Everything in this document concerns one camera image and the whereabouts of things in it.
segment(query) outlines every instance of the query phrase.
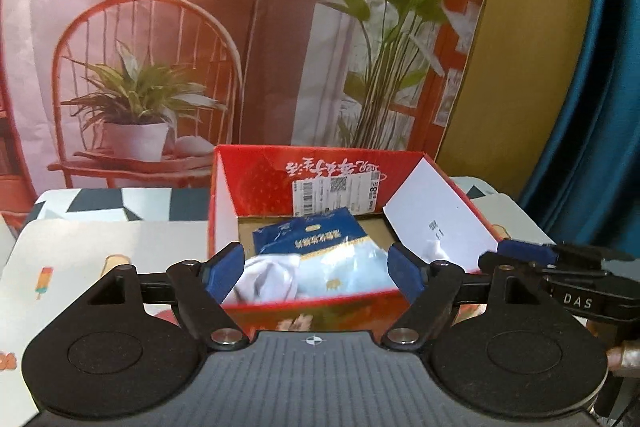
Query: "black and white geometric pattern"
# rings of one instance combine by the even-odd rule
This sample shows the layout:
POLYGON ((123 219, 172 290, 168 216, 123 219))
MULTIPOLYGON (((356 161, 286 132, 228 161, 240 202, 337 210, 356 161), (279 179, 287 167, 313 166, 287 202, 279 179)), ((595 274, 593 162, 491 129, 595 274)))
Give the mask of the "black and white geometric pattern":
MULTIPOLYGON (((470 198, 495 194, 478 178, 453 178, 470 198)), ((36 201, 25 225, 34 219, 72 221, 206 221, 208 188, 61 188, 36 201)))

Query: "printed backdrop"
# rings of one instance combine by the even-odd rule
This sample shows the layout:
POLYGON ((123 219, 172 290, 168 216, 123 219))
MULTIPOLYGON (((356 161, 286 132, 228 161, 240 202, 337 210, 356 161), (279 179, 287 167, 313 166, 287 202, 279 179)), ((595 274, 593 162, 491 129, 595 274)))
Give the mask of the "printed backdrop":
POLYGON ((206 186, 223 142, 436 156, 483 1, 0 0, 2 215, 49 188, 206 186))

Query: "yellow wall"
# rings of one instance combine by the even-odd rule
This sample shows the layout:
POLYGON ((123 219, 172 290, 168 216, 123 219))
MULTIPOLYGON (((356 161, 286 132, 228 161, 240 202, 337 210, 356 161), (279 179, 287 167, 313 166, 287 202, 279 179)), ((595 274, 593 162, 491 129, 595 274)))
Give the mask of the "yellow wall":
POLYGON ((590 0, 486 0, 438 163, 517 196, 571 82, 590 0))

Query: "blue curtain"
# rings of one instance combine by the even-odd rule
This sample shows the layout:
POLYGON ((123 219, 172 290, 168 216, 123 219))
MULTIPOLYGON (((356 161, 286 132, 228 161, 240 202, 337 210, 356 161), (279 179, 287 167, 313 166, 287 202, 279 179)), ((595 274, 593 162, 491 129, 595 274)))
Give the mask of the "blue curtain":
POLYGON ((640 0, 592 0, 574 79, 519 203, 556 242, 640 257, 640 0))

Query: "red box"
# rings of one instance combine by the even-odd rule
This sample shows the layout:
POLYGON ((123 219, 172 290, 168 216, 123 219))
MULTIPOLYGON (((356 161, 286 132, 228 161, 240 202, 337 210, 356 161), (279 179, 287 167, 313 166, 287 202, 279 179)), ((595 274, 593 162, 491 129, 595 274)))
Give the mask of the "red box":
MULTIPOLYGON (((450 260, 473 271, 481 253, 495 250, 497 233, 423 153, 220 145, 214 150, 209 255, 240 239, 243 218, 292 216, 294 181, 313 178, 321 184, 325 180, 318 178, 368 172, 379 179, 369 214, 382 218, 383 212, 398 239, 417 255, 423 257, 422 245, 439 239, 450 260)), ((392 290, 226 310, 250 336, 259 329, 372 330, 378 338, 407 305, 392 290)))

